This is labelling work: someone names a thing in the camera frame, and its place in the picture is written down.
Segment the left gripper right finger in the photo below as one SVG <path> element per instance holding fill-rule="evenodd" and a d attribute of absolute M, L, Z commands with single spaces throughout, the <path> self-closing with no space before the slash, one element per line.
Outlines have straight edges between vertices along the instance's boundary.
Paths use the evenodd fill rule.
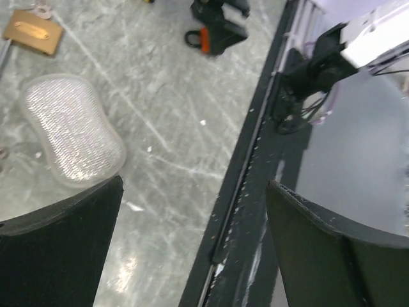
<path fill-rule="evenodd" d="M 271 181 L 266 209 L 289 306 L 408 306 L 408 237 Z"/>

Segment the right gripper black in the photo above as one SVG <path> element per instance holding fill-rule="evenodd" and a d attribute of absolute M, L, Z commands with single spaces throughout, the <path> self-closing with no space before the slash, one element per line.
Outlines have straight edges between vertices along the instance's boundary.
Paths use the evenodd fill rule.
<path fill-rule="evenodd" d="M 212 44 L 224 51 L 249 36 L 245 27 L 225 18 L 222 9 L 225 4 L 237 9 L 245 19 L 250 15 L 249 3 L 242 0 L 193 1 L 190 6 L 193 18 L 209 30 Z"/>

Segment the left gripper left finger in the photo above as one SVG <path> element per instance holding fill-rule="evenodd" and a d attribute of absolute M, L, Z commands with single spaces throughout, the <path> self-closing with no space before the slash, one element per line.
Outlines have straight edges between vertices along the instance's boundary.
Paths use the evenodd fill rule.
<path fill-rule="evenodd" d="M 1 306 L 92 306 L 122 196 L 116 175 L 1 221 Z"/>

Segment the orange black padlock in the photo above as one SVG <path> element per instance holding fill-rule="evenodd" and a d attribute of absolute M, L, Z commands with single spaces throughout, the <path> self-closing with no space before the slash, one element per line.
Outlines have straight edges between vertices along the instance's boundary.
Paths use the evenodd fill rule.
<path fill-rule="evenodd" d="M 188 47 L 197 49 L 208 56 L 220 56 L 224 53 L 224 50 L 212 44 L 210 32 L 206 27 L 187 31 L 184 35 L 184 41 Z"/>

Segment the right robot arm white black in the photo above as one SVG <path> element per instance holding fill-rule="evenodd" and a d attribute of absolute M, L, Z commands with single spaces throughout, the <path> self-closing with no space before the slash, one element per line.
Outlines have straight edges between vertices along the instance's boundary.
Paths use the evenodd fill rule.
<path fill-rule="evenodd" d="M 185 43 L 209 56 L 219 56 L 227 48 L 247 39 L 245 28 L 227 20 L 222 7 L 227 4 L 243 17 L 250 15 L 248 1 L 194 1 L 193 17 L 203 24 L 185 33 Z M 341 80 L 366 68 L 373 75 L 408 55 L 408 1 L 390 1 L 367 14 L 340 22 L 321 34 L 310 54 L 293 47 L 291 65 L 281 73 L 282 88 L 273 117 L 279 134 L 292 134 L 311 123 L 332 88 Z"/>

